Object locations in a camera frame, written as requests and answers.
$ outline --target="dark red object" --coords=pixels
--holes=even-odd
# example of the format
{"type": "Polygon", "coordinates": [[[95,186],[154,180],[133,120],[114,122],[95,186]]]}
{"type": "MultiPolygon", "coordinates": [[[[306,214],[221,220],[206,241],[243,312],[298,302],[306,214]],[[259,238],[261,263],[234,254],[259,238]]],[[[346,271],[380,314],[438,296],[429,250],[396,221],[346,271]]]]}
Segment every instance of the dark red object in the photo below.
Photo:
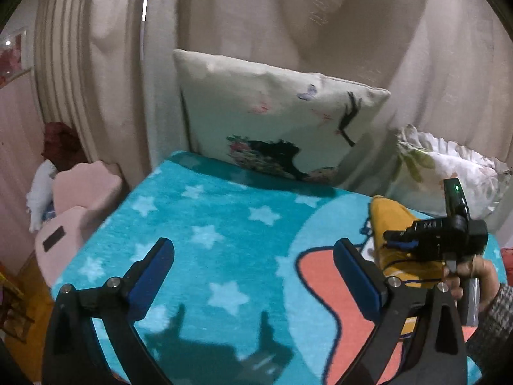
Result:
{"type": "Polygon", "coordinates": [[[42,155],[59,172],[67,171],[80,162],[88,162],[76,130],[61,122],[45,125],[45,147],[42,155]]]}
{"type": "Polygon", "coordinates": [[[506,268],[508,285],[513,286],[513,249],[504,247],[501,249],[501,255],[506,268]]]}

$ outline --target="pink cloud-shaped chair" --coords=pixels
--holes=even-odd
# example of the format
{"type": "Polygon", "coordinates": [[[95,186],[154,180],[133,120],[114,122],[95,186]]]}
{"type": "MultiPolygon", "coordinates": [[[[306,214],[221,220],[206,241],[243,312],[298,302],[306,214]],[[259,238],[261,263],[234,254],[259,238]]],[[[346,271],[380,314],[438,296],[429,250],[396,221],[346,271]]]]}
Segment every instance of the pink cloud-shaped chair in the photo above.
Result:
{"type": "Polygon", "coordinates": [[[123,182],[117,165],[101,161],[79,163],[57,174],[53,182],[56,217],[45,223],[35,239],[35,254],[49,287],[116,209],[123,182]]]}

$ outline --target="beige curtain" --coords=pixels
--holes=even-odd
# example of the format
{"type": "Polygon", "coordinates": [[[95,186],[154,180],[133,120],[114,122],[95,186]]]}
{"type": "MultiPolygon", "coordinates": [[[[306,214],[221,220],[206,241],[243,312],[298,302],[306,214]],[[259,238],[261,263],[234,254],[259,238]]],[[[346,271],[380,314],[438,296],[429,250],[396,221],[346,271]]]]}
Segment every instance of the beige curtain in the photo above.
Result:
{"type": "Polygon", "coordinates": [[[186,50],[389,89],[343,160],[343,188],[384,192],[406,124],[513,165],[513,45],[486,0],[179,0],[178,36],[186,50]]]}
{"type": "Polygon", "coordinates": [[[40,0],[35,74],[45,121],[75,127],[90,160],[130,187],[150,171],[140,71],[143,0],[40,0]]]}
{"type": "Polygon", "coordinates": [[[144,24],[144,102],[153,168],[171,153],[189,149],[173,58],[177,4],[148,0],[144,24]]]}

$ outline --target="pink wall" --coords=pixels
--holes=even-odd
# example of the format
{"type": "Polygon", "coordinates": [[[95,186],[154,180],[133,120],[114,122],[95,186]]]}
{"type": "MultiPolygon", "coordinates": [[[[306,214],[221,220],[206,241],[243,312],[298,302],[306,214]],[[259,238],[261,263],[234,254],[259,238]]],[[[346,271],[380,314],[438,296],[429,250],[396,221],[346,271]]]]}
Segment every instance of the pink wall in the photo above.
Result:
{"type": "Polygon", "coordinates": [[[25,195],[43,161],[43,122],[30,73],[0,89],[0,262],[16,274],[34,249],[25,195]]]}

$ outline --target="bed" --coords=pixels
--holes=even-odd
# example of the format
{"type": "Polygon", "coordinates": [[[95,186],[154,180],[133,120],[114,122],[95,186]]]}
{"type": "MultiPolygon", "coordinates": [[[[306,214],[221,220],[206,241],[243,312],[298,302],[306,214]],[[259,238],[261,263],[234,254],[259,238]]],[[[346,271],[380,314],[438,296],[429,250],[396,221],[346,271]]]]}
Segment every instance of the bed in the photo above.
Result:
{"type": "MultiPolygon", "coordinates": [[[[97,287],[160,237],[175,263],[136,329],[177,385],[334,384],[373,325],[339,277],[330,247],[369,241],[370,198],[178,152],[80,250],[52,289],[97,287]]],[[[485,257],[505,271],[491,236],[485,257]]],[[[112,370],[123,375],[94,321],[112,370]]],[[[384,373],[397,369],[400,346],[384,373]]],[[[469,383],[479,378],[469,360],[469,383]]]]}

